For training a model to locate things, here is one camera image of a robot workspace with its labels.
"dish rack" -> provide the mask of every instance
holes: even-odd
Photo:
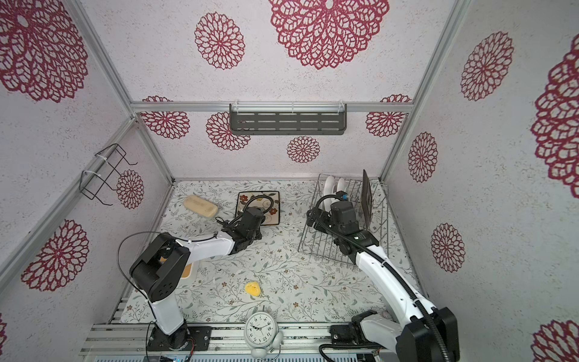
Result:
[[[316,183],[314,194],[312,195],[312,202],[310,209],[316,205],[316,202],[324,196],[324,184],[330,175],[320,174]],[[354,209],[358,217],[360,227],[364,227],[364,213],[362,212],[362,180],[355,180],[352,178],[344,178],[346,182],[346,193],[348,200],[354,204]],[[370,222],[369,231],[380,242],[380,246],[388,245],[388,223],[389,210],[387,202],[387,187],[380,183],[379,180],[370,179],[370,190],[372,190],[372,219]],[[333,237],[319,232],[307,224],[304,224],[302,237],[298,244],[298,252],[319,257],[327,261],[352,265],[352,262],[347,256],[340,252],[340,249],[333,242]]]

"floral tablecloth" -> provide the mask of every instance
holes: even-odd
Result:
[[[219,230],[214,219],[201,217],[183,206],[197,195],[219,206],[218,216],[233,217],[240,191],[280,191],[280,224],[263,226],[261,240],[235,255],[205,259],[194,281],[179,283],[175,293],[188,322],[238,322],[248,313],[272,313],[280,322],[349,321],[368,309],[386,312],[386,305],[372,282],[355,266],[337,264],[298,252],[305,213],[317,181],[182,181],[175,188],[163,216],[160,231],[181,238]],[[383,242],[393,264],[417,286],[415,274],[389,215],[388,242]],[[258,281],[262,294],[252,297],[244,290]],[[147,323],[153,320],[144,297],[129,296],[120,321]]]

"cable tie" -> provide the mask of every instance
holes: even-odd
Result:
[[[101,177],[101,176],[100,176],[99,174],[97,174],[96,172],[92,172],[92,171],[88,171],[88,170],[84,170],[83,172],[85,172],[85,173],[92,173],[92,174],[95,174],[95,175]]]

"white alarm clock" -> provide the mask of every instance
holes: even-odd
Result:
[[[264,359],[268,350],[281,346],[284,335],[277,329],[277,323],[272,315],[267,312],[256,312],[247,319],[243,337],[251,349],[251,356],[255,359]]]

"yellow sponge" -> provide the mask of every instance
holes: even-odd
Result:
[[[254,297],[258,297],[261,294],[261,288],[257,281],[250,281],[245,285],[245,291]]]
[[[203,200],[202,198],[195,195],[188,196],[185,201],[183,201],[183,206],[192,212],[198,213],[199,215],[205,217],[213,217],[217,211],[219,211],[217,205],[214,205],[209,201]]]

